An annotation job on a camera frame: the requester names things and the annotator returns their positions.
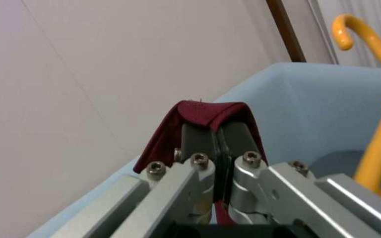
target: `white wall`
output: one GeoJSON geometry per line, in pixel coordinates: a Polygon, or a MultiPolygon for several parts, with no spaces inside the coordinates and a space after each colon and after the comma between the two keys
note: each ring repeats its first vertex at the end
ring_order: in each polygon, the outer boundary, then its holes
{"type": "MultiPolygon", "coordinates": [[[[381,0],[312,0],[315,1],[319,10],[317,14],[322,15],[320,24],[324,30],[330,33],[331,24],[335,17],[342,13],[352,14],[370,25],[381,38],[381,0]]],[[[330,38],[337,60],[341,65],[381,67],[367,45],[355,34],[351,33],[354,46],[348,51],[341,51],[330,38]]]]}
{"type": "Polygon", "coordinates": [[[308,63],[334,63],[308,0],[282,0],[308,63]]]}
{"type": "Polygon", "coordinates": [[[0,237],[136,156],[178,100],[288,60],[265,1],[0,0],[0,237]]]}

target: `dark red cloth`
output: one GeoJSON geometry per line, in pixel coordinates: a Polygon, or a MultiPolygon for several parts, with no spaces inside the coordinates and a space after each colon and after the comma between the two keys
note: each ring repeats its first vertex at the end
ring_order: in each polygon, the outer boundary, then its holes
{"type": "Polygon", "coordinates": [[[241,121],[247,125],[262,158],[265,159],[255,119],[245,103],[180,101],[164,117],[133,170],[140,173],[155,160],[162,161],[170,167],[174,161],[174,148],[181,147],[183,123],[189,122],[217,131],[222,123],[230,120],[241,121]]]}

